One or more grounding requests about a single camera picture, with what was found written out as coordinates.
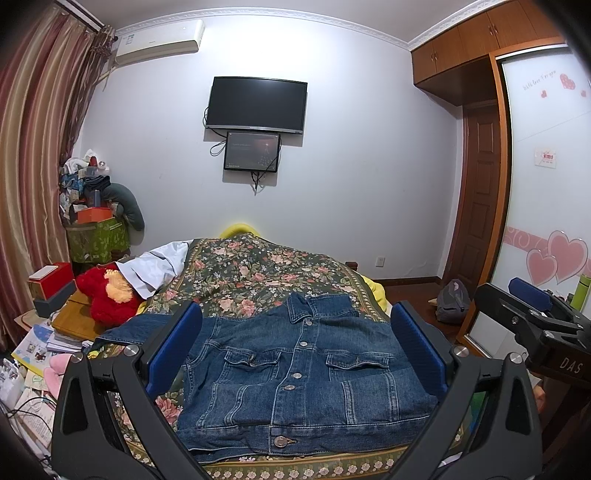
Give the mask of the blue denim jacket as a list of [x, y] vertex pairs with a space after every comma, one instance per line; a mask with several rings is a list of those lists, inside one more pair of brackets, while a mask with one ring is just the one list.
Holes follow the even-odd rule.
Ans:
[[201, 463], [404, 445], [437, 402], [391, 326], [345, 294], [294, 293], [249, 318], [205, 318], [182, 371], [177, 435]]

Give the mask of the clutter pile of clothes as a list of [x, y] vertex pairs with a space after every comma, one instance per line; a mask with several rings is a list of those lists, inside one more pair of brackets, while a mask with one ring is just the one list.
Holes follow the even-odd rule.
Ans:
[[77, 213], [105, 204], [103, 190], [111, 184], [110, 167], [92, 149], [71, 157], [59, 170], [59, 209], [64, 225], [76, 222]]

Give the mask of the green bottle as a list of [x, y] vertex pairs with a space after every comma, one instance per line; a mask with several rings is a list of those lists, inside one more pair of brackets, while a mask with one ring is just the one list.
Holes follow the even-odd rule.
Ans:
[[588, 294], [589, 294], [589, 289], [590, 289], [590, 285], [591, 285], [591, 278], [585, 274], [581, 274], [579, 277], [579, 281], [576, 287], [576, 290], [573, 294], [572, 300], [571, 300], [571, 306], [582, 312], [583, 308], [585, 306]]

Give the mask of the wooden wardrobe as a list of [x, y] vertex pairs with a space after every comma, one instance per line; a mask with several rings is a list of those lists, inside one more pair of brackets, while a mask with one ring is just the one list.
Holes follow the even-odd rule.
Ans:
[[500, 184], [479, 284], [559, 296], [590, 274], [590, 69], [537, 1], [475, 1], [410, 44], [415, 85], [496, 103]]

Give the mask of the wooden bedside table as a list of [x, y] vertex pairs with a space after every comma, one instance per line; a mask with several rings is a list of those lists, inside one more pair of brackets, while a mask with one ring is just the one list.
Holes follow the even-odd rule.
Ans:
[[62, 335], [93, 341], [106, 329], [90, 316], [89, 298], [76, 290], [52, 320], [52, 327]]

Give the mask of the red plush toy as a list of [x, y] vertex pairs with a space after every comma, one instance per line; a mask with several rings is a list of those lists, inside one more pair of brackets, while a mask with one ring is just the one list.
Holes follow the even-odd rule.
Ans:
[[95, 266], [76, 277], [77, 289], [90, 301], [90, 316], [105, 329], [121, 326], [143, 303], [115, 263]]

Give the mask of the wooden door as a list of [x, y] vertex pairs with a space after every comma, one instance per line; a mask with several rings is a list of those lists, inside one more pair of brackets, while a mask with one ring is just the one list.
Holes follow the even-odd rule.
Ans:
[[470, 294], [484, 269], [500, 184], [500, 117], [496, 103], [463, 110], [464, 148], [456, 224], [444, 279], [461, 281]]

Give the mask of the white shirt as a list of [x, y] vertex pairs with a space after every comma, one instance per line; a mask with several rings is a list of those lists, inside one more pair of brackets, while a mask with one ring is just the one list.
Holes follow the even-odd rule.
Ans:
[[182, 273], [189, 246], [188, 241], [169, 242], [116, 265], [135, 292], [148, 300]]

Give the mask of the green storage box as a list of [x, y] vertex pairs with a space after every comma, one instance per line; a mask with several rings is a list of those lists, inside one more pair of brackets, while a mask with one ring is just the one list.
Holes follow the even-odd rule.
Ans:
[[129, 252], [127, 225], [116, 218], [71, 225], [66, 234], [70, 258], [76, 263], [105, 264]]

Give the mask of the orange box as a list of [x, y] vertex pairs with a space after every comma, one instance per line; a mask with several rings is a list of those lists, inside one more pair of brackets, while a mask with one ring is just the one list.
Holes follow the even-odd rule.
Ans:
[[77, 213], [78, 224], [98, 223], [110, 219], [113, 216], [108, 207], [91, 207], [80, 210]]

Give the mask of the grey neck pillow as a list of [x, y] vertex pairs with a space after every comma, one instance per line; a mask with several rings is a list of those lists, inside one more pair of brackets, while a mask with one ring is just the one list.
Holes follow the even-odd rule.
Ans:
[[117, 204], [116, 216], [122, 217], [129, 226], [138, 232], [145, 229], [145, 222], [133, 193], [124, 185], [110, 183], [102, 190], [102, 198]]

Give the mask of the striped red curtain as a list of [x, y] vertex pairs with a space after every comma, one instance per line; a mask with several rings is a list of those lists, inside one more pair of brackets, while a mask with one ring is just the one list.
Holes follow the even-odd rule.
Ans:
[[59, 170], [73, 153], [114, 30], [34, 1], [1, 48], [1, 349], [24, 333], [28, 276], [68, 258]]

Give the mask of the white air conditioner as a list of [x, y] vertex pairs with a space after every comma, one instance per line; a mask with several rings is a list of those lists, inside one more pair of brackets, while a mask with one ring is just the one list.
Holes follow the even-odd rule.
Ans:
[[160, 24], [120, 37], [114, 62], [126, 66], [167, 56], [197, 53], [204, 23], [190, 20]]

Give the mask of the small wall monitor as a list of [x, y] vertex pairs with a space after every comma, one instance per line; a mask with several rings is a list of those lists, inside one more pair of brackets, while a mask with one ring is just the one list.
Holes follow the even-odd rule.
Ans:
[[225, 142], [223, 169], [276, 173], [280, 158], [280, 135], [230, 131]]

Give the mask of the black wall television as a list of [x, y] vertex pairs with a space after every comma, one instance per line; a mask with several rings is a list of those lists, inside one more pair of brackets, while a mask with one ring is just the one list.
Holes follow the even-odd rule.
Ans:
[[307, 82], [215, 77], [205, 125], [211, 129], [303, 134], [307, 98]]

